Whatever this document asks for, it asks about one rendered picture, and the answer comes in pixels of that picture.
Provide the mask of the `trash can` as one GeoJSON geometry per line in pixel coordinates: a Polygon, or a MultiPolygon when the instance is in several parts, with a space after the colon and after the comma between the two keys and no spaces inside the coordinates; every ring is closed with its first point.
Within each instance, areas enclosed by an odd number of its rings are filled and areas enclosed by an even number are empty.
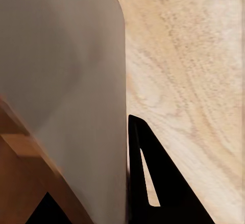
{"type": "Polygon", "coordinates": [[[128,224],[118,0],[0,0],[0,224],[47,192],[72,224],[128,224]]]}

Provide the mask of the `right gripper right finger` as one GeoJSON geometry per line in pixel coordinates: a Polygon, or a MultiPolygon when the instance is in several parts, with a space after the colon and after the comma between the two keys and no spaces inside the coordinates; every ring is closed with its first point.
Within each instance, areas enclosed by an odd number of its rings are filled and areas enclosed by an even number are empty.
{"type": "Polygon", "coordinates": [[[128,117],[132,224],[215,224],[147,122],[128,117]],[[141,152],[160,207],[149,204],[141,152]]]}

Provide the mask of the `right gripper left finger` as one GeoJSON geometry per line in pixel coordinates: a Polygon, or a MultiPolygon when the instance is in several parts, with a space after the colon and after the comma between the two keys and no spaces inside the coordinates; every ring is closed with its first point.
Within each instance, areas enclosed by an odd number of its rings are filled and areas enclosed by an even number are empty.
{"type": "Polygon", "coordinates": [[[47,192],[26,224],[72,224],[47,192]]]}

